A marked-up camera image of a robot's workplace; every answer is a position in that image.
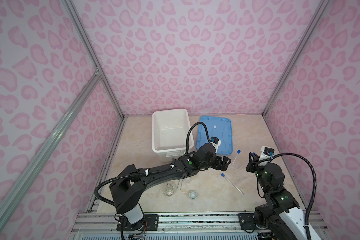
pink wallpaper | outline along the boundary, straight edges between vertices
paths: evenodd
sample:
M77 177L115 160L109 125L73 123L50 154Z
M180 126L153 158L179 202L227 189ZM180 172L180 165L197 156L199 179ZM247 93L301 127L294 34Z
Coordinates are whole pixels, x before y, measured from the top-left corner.
M336 0L266 117L282 152L316 169L316 207L333 238L360 239L360 0ZM312 177L287 163L309 200Z
M70 234L93 194L119 119L101 83L19 204L0 240L54 239Z
M74 0L124 114L261 113L319 0Z
M0 0L0 201L93 72L58 0Z

metal bracket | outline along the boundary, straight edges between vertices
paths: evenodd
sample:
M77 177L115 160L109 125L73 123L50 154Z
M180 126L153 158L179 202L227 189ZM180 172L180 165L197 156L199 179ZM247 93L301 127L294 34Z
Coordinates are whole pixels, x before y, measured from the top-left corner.
M147 228L145 229L146 231L157 231L157 226L158 226L158 215L157 214L145 214L145 221L147 222ZM120 216L119 219L119 224L117 225L116 230L120 231L120 227L121 227L121 222L127 222L128 220L126 219L126 217ZM131 224L126 224L126 226L123 226L123 231L128 232L128 231L135 231L132 228Z
M253 213L237 215L239 217L241 230L260 230L260 228L256 227L256 225L254 224L253 215Z

